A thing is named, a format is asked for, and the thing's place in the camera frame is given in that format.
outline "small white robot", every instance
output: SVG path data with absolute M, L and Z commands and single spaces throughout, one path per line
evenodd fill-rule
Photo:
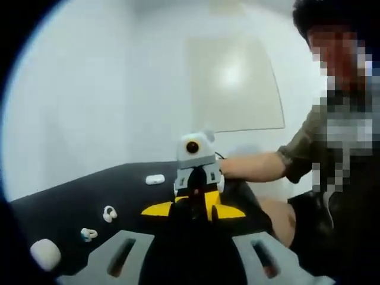
M 175 180 L 175 194 L 188 189 L 189 178 L 195 168 L 201 167 L 206 174 L 206 185 L 220 184 L 222 175 L 220 165 L 213 148 L 214 135 L 210 131 L 197 132 L 183 136 L 177 146 L 177 179 Z

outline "man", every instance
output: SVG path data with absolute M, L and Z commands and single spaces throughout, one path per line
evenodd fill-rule
M 374 46 L 375 16 L 365 2 L 296 1 L 294 24 L 334 86 L 329 87 L 326 102 L 312 108 L 288 145 L 221 164 L 227 179 L 250 182 L 286 177 L 298 183 L 303 175 L 315 172 L 318 181 L 313 182 L 313 190 L 288 204 L 260 200 L 278 238 L 315 275 L 340 273 L 352 243 L 347 236 L 358 229 L 360 222 L 353 220 L 359 219 L 366 199 L 360 190 L 347 189 L 354 180 L 360 182 L 373 156 L 376 100 L 366 61 L 371 60 L 369 48 Z

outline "dark hair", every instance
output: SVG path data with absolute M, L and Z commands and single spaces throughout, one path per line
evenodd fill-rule
M 307 32 L 315 26 L 343 25 L 356 32 L 366 47 L 373 48 L 377 37 L 376 7 L 371 0 L 296 0 L 293 21 L 308 42 Z

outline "person's arm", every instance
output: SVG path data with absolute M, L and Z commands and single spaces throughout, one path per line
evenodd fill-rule
M 222 160 L 221 171 L 227 179 L 269 182 L 284 176 L 285 164 L 278 153 L 262 153 Z
M 271 182 L 286 176 L 298 183 L 312 169 L 312 143 L 320 121 L 320 108 L 315 106 L 290 143 L 276 152 L 222 160 L 222 173 L 226 179 Z

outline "black shorts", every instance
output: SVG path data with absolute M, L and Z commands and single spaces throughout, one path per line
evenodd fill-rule
M 298 256 L 300 266 L 315 276 L 335 277 L 341 260 L 325 226 L 325 211 L 313 192 L 288 200 L 296 213 L 296 233 L 290 249 Z

